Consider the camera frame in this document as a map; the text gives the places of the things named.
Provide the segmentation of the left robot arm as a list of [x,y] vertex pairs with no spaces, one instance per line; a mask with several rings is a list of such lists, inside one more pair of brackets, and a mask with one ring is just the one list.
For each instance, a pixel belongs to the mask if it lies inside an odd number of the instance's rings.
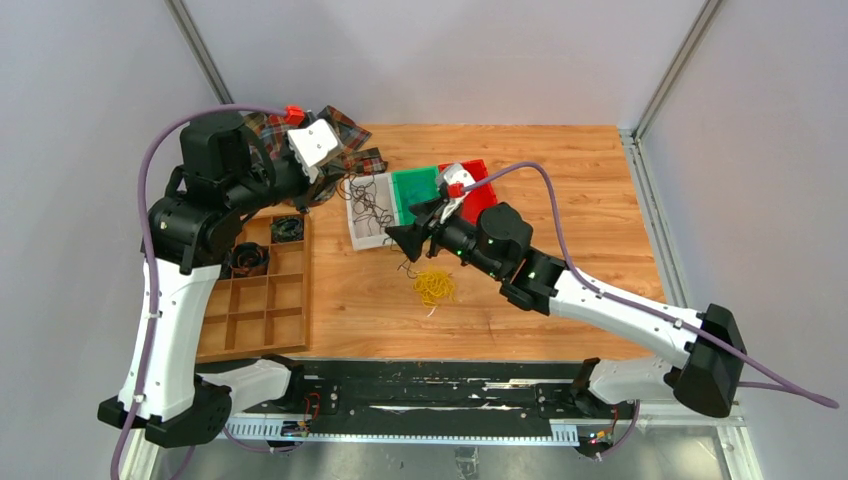
[[263,402],[293,413],[306,400],[298,369],[278,355],[222,373],[195,369],[209,299],[247,218],[283,202],[306,212],[319,168],[343,149],[328,121],[284,112],[289,129],[272,157],[245,111],[219,105],[165,128],[179,134],[182,162],[156,202],[147,200],[147,179],[161,137],[138,174],[146,305],[126,380],[97,416],[123,435],[140,429],[163,448],[206,444],[232,415]]

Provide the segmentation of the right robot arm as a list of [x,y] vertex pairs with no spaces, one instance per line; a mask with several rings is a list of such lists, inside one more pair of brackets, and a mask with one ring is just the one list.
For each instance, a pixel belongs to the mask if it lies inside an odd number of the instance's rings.
[[443,217],[439,200],[412,209],[413,224],[386,230],[410,261],[445,250],[499,282],[501,295],[521,310],[579,320],[651,351],[636,360],[584,361],[571,390],[580,414],[595,417],[624,401],[674,399],[701,415],[729,416],[746,350],[729,309],[676,307],[601,282],[532,247],[532,226],[504,202],[474,223],[459,214]]

